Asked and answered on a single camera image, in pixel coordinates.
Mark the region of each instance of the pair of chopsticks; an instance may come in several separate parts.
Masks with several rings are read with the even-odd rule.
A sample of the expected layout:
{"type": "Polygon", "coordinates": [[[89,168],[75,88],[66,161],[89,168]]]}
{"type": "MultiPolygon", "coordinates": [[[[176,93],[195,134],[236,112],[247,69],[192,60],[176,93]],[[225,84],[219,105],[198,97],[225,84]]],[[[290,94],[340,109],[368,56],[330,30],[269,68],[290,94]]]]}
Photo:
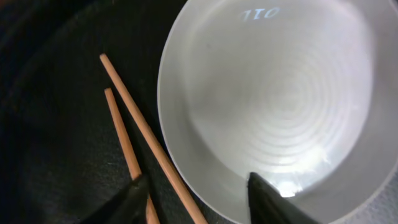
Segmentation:
{"type": "MultiPolygon", "coordinates": [[[[154,153],[158,163],[160,164],[162,170],[166,174],[169,182],[172,184],[177,195],[180,197],[180,200],[182,201],[183,205],[187,209],[192,220],[196,224],[206,224],[207,221],[205,220],[205,217],[202,215],[198,206],[193,201],[189,191],[185,187],[180,176],[177,174],[177,171],[175,170],[173,164],[170,162],[166,153],[162,149],[162,146],[156,139],[154,133],[150,129],[147,122],[145,121],[142,113],[139,111],[139,108],[137,107],[137,105],[135,104],[131,95],[127,91],[126,86],[124,86],[119,75],[116,73],[114,67],[112,66],[111,62],[109,61],[109,58],[105,54],[101,54],[99,56],[99,58],[102,61],[102,64],[104,65],[107,73],[111,77],[112,82],[114,83],[116,89],[118,90],[119,94],[121,95],[124,104],[126,104],[132,118],[136,122],[140,132],[142,133],[145,140],[147,141],[150,149],[154,153]]],[[[118,110],[118,106],[117,106],[114,96],[112,94],[112,90],[110,88],[106,89],[105,95],[106,95],[106,100],[108,101],[109,109],[111,110],[113,122],[116,127],[116,132],[118,133],[120,144],[123,149],[123,154],[124,154],[124,157],[126,158],[126,162],[127,162],[127,166],[130,171],[130,175],[134,179],[141,174],[141,170],[138,166],[137,158],[135,157],[133,148],[131,146],[131,142],[129,140],[129,136],[127,135],[126,127],[123,124],[123,120],[122,120],[120,112],[118,110]]],[[[156,215],[156,211],[155,211],[154,205],[153,205],[150,197],[148,198],[148,203],[147,203],[147,208],[146,208],[146,218],[147,218],[148,224],[158,224],[159,223],[159,219],[156,215]]]]}

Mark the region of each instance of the dark tray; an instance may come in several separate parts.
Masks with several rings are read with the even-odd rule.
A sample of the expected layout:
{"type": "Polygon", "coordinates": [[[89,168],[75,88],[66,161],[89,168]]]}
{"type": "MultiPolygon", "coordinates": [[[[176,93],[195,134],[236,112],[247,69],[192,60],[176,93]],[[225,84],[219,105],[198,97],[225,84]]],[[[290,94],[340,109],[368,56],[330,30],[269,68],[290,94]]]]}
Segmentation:
{"type": "MultiPolygon", "coordinates": [[[[20,0],[1,9],[0,223],[78,223],[129,182],[100,53],[108,54],[165,147],[157,76],[184,3],[20,0]]],[[[161,223],[193,223],[116,98],[161,223]]],[[[193,197],[209,223],[229,223],[193,197]]],[[[398,223],[398,176],[347,223],[398,223]]]]}

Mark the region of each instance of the black object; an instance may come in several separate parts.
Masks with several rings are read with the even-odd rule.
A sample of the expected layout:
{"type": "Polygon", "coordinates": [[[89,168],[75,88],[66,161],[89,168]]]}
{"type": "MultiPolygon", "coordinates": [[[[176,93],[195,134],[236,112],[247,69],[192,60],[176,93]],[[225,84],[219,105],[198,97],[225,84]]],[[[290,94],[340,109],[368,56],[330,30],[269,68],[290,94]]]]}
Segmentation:
{"type": "Polygon", "coordinates": [[[148,193],[141,175],[80,224],[145,224],[148,193]]]}
{"type": "Polygon", "coordinates": [[[248,195],[252,224],[318,224],[282,198],[257,173],[250,173],[248,195]]]}

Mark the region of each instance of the chopstick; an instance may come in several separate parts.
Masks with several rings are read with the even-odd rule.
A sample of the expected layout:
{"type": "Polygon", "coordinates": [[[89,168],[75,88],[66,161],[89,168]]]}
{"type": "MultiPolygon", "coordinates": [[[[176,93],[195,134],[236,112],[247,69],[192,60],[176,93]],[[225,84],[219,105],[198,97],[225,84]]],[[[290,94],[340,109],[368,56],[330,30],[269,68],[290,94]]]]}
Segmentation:
{"type": "MultiPolygon", "coordinates": [[[[134,154],[134,150],[126,131],[126,127],[123,124],[122,117],[118,110],[118,105],[116,104],[112,90],[110,88],[107,88],[105,90],[105,96],[106,101],[108,101],[108,106],[109,110],[111,111],[114,127],[116,128],[116,132],[118,133],[120,145],[122,146],[123,154],[126,158],[131,178],[135,179],[141,175],[141,169],[139,168],[136,155],[134,154]]],[[[148,197],[146,207],[146,220],[148,224],[160,224],[154,204],[152,203],[150,197],[148,197]]]]}
{"type": "Polygon", "coordinates": [[[139,108],[135,104],[134,100],[132,99],[131,95],[127,91],[126,86],[124,86],[122,80],[120,79],[118,73],[115,71],[112,63],[109,61],[109,58],[105,54],[101,54],[99,58],[102,61],[108,75],[111,77],[112,82],[116,86],[119,94],[121,95],[124,103],[126,104],[132,118],[135,120],[138,128],[140,129],[142,135],[144,136],[145,140],[147,141],[150,149],[154,153],[158,163],[160,164],[162,170],[166,174],[169,182],[172,184],[174,190],[176,191],[177,195],[180,197],[181,202],[184,204],[185,208],[187,209],[188,213],[192,217],[192,220],[196,224],[205,224],[207,223],[205,217],[200,212],[198,206],[196,205],[195,201],[192,199],[189,191],[185,187],[184,183],[182,182],[180,176],[177,174],[173,164],[170,162],[169,158],[167,157],[166,153],[162,149],[162,146],[158,142],[155,137],[155,134],[150,129],[149,125],[145,121],[144,116],[139,111],[139,108]]]}

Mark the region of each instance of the black placemat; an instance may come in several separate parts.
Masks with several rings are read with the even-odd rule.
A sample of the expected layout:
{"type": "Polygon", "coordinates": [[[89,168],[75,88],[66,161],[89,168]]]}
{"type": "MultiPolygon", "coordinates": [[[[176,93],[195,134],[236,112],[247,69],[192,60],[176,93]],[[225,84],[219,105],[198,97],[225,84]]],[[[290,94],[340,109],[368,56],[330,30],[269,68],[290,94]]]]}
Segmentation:
{"type": "MultiPolygon", "coordinates": [[[[9,100],[10,202],[6,223],[78,223],[130,180],[104,89],[107,53],[163,143],[157,74],[169,30],[185,1],[98,1],[73,16],[25,64],[9,100]]],[[[124,122],[161,223],[193,223],[117,91],[124,122]]],[[[210,223],[227,221],[196,196],[210,223]]]]}

